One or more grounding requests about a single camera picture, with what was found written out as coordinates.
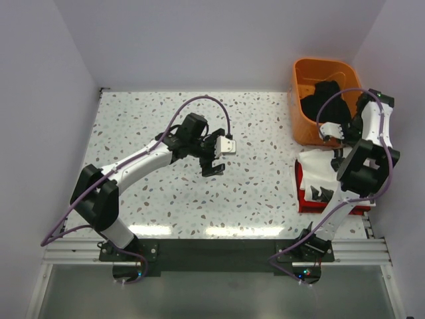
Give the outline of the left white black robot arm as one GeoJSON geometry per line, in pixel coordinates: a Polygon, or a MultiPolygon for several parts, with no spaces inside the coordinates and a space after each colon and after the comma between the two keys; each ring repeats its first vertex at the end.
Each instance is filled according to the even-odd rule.
{"type": "Polygon", "coordinates": [[[71,206],[103,238],[114,246],[123,261],[141,253],[137,236],[119,217],[120,195],[134,183],[187,156],[199,160],[203,177],[220,175],[223,164],[214,165],[221,156],[235,154],[236,142],[223,129],[203,136],[208,122],[190,113],[182,124],[169,126],[143,149],[116,163],[98,168],[87,165],[78,178],[71,206]]]}

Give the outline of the white t shirt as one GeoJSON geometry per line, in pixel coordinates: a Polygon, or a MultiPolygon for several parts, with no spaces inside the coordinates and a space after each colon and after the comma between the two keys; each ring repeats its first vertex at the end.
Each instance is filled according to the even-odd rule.
{"type": "Polygon", "coordinates": [[[337,171],[352,147],[334,150],[314,149],[300,152],[296,161],[302,167],[303,177],[300,188],[305,191],[306,201],[328,204],[339,182],[337,171]]]}

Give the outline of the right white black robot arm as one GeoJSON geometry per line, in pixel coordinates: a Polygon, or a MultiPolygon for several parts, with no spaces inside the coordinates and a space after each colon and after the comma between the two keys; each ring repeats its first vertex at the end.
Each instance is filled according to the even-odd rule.
{"type": "Polygon", "coordinates": [[[389,124],[394,98],[363,90],[348,124],[318,124],[322,140],[335,138],[334,150],[298,154],[300,188],[308,200],[326,204],[317,225],[310,224],[296,240],[293,255],[312,262],[330,254],[331,242],[346,216],[358,205],[373,204],[389,187],[400,152],[393,149],[389,124]]]}

